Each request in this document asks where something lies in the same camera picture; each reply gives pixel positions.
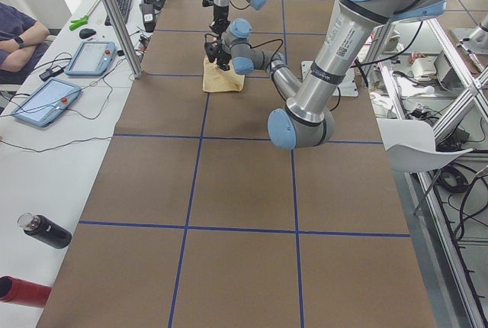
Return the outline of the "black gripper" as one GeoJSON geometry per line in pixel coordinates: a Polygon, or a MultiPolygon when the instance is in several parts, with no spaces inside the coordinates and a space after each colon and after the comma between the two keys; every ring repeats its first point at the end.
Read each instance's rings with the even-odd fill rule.
{"type": "Polygon", "coordinates": [[[230,60],[232,59],[232,56],[224,50],[224,44],[222,40],[219,41],[219,56],[217,58],[217,65],[218,67],[223,70],[223,71],[229,71],[230,70],[230,60]]]}
{"type": "Polygon", "coordinates": [[[213,33],[218,35],[219,37],[222,36],[224,32],[226,32],[227,27],[230,24],[228,20],[229,16],[229,6],[219,6],[215,5],[213,7],[213,21],[209,24],[209,28],[213,33]]]}

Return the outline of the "seated person forearm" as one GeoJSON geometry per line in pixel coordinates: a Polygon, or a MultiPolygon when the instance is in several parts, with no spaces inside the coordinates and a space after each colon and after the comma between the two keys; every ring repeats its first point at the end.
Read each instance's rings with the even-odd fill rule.
{"type": "Polygon", "coordinates": [[[36,22],[27,29],[20,38],[24,41],[24,47],[20,48],[14,40],[3,40],[1,50],[8,53],[1,64],[1,69],[8,72],[19,72],[31,59],[39,44],[42,44],[49,36],[49,30],[40,22],[36,22]]]}

